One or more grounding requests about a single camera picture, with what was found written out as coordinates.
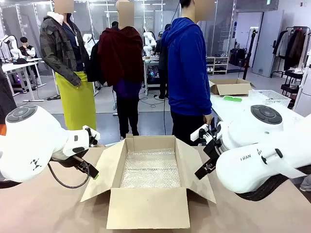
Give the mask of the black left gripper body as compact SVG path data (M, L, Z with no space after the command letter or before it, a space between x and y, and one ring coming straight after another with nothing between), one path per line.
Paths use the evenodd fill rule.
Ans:
M71 157L71 162L79 171L90 171L88 162L76 155Z

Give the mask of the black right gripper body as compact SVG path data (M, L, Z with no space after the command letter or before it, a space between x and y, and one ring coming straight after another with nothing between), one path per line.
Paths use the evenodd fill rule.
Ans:
M228 150L223 142L222 136L217 138L212 135L204 135L203 138L206 141L206 146L203 151L209 157L208 162L217 161L220 155Z

